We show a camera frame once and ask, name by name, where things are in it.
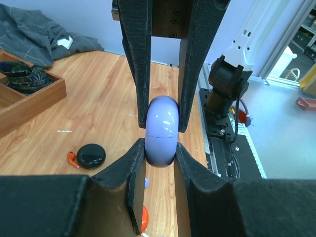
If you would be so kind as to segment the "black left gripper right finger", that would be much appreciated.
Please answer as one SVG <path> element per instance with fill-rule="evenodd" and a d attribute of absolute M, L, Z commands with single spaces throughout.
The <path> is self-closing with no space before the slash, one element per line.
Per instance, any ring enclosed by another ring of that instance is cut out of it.
<path fill-rule="evenodd" d="M 181 237 L 313 237 L 314 180 L 224 180 L 177 144 L 174 179 Z"/>

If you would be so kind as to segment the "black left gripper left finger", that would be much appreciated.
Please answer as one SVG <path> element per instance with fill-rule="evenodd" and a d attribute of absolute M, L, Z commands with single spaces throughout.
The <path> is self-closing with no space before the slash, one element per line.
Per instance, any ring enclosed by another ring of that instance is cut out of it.
<path fill-rule="evenodd" d="M 88 175 L 0 178 L 3 237 L 135 237 L 141 233 L 145 140 Z"/>

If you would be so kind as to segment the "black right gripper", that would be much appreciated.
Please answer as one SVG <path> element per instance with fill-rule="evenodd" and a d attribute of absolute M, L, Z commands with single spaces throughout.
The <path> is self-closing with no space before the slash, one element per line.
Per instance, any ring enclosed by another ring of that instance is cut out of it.
<path fill-rule="evenodd" d="M 179 131 L 187 130 L 199 73 L 229 5 L 228 0 L 114 0 L 122 45 L 136 86 L 138 124 L 149 107 L 151 37 L 181 39 Z"/>

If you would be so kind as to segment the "orange earbud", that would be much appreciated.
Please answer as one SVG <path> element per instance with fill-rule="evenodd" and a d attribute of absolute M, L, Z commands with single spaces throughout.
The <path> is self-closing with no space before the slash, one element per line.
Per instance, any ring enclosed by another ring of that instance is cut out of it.
<path fill-rule="evenodd" d="M 76 162 L 76 155 L 73 152 L 67 153 L 67 161 L 75 168 L 79 168 L 79 164 Z"/>

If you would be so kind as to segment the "purple earbud case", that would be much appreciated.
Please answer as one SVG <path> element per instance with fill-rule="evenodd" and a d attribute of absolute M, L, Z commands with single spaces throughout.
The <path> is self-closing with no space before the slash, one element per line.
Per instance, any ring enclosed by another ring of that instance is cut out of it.
<path fill-rule="evenodd" d="M 179 112 L 170 96 L 157 96 L 149 105 L 146 119 L 145 153 L 147 162 L 158 168 L 172 164 L 177 148 Z"/>

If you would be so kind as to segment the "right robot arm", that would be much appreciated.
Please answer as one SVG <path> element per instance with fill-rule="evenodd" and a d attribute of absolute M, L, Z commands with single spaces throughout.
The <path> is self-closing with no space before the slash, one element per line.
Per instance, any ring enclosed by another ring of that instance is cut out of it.
<path fill-rule="evenodd" d="M 256 57 L 288 5 L 286 0 L 256 0 L 209 75 L 214 87 L 211 112 L 225 116 L 248 88 Z M 145 128 L 149 110 L 152 37 L 180 40 L 179 131 L 188 127 L 199 72 L 229 6 L 227 0 L 115 0 L 122 45 L 136 86 L 138 125 Z"/>

